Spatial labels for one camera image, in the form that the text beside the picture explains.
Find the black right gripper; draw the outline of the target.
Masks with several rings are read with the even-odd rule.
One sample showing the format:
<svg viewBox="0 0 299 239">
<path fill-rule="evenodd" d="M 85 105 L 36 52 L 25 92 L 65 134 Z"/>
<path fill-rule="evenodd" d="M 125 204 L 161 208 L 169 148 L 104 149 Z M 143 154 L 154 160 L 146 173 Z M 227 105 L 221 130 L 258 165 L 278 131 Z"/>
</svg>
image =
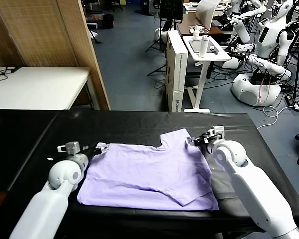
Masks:
<svg viewBox="0 0 299 239">
<path fill-rule="evenodd" d="M 213 147 L 215 141 L 215 135 L 210 134 L 202 134 L 199 137 L 188 137 L 187 144 L 191 146 L 199 146 L 199 147 Z"/>
</svg>

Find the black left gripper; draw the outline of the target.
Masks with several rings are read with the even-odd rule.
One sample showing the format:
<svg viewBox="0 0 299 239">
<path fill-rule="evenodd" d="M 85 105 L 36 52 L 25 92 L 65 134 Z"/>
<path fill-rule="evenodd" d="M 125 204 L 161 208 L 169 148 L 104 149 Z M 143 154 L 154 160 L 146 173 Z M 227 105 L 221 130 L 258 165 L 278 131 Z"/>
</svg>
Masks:
<svg viewBox="0 0 299 239">
<path fill-rule="evenodd" d="M 95 148 L 84 148 L 83 154 L 87 157 L 94 157 L 95 155 L 102 155 L 107 152 L 108 145 L 103 142 L 97 143 Z"/>
</svg>

